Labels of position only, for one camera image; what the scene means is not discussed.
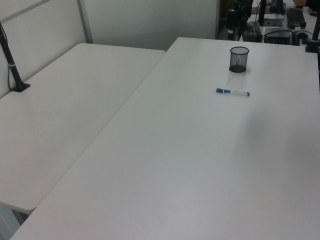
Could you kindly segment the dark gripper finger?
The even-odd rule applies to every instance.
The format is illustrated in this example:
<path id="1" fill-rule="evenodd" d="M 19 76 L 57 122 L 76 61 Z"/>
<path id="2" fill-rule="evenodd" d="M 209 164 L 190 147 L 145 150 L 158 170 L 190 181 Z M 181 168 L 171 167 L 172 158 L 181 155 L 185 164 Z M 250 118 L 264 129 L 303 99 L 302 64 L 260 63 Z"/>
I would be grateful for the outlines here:
<path id="1" fill-rule="evenodd" d="M 240 40 L 241 36 L 242 36 L 242 30 L 241 30 L 241 26 L 242 26 L 242 19 L 240 18 L 235 26 L 235 40 Z"/>
<path id="2" fill-rule="evenodd" d="M 248 22 L 247 18 L 241 19 L 241 36 L 242 36 L 243 40 L 245 39 L 245 31 L 247 29 L 247 22 Z"/>

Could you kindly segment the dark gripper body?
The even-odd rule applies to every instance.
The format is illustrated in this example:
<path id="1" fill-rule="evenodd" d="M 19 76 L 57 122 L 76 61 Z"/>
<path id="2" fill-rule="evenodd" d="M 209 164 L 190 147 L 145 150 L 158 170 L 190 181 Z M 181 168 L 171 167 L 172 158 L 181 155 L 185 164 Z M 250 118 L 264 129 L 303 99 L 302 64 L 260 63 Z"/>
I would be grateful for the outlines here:
<path id="1" fill-rule="evenodd" d="M 252 14 L 252 1 L 251 0 L 234 0 L 234 10 L 237 18 L 249 18 Z"/>

